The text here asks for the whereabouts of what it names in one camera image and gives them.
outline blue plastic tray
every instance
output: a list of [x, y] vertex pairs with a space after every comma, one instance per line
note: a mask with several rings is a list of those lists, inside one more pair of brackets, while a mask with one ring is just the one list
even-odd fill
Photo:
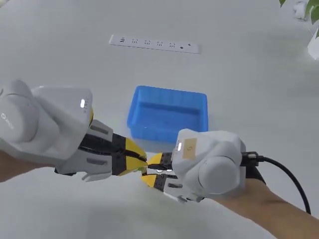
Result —
[[176, 143], [181, 129], [208, 131], [207, 96], [138, 86], [127, 125], [133, 138]]

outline white table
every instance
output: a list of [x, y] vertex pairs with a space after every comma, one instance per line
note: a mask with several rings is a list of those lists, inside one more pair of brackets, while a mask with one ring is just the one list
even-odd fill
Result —
[[[238, 133], [248, 150], [290, 168], [318, 217], [319, 64], [306, 53], [314, 28], [292, 19], [293, 2], [11, 0], [0, 9], [1, 83], [90, 87], [96, 118], [124, 136], [137, 85], [206, 93], [211, 129]], [[116, 33], [190, 40], [202, 53], [108, 45]], [[304, 208], [283, 172], [260, 171]], [[41, 169], [1, 184], [1, 238], [272, 238], [214, 202], [180, 205], [138, 174], [80, 178]]]

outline power strip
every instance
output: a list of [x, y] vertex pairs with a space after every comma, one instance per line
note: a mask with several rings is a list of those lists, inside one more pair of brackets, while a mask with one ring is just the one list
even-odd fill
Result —
[[163, 41], [112, 35], [110, 45], [199, 54], [197, 44], [186, 41]]

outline sticker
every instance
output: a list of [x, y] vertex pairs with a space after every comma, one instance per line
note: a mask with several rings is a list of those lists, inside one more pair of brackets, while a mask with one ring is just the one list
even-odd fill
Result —
[[183, 159], [195, 160], [197, 138], [188, 138], [184, 141]]

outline led light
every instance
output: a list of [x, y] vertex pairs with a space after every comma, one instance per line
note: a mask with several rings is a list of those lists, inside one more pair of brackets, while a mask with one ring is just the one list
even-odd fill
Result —
[[178, 148], [177, 148], [177, 150], [178, 150], [178, 151], [180, 151], [180, 150], [181, 150], [181, 143], [179, 143], [179, 144], [178, 144]]
[[81, 100], [80, 107], [81, 107], [81, 108], [84, 108], [84, 106], [85, 106], [85, 99], [82, 99], [82, 100]]

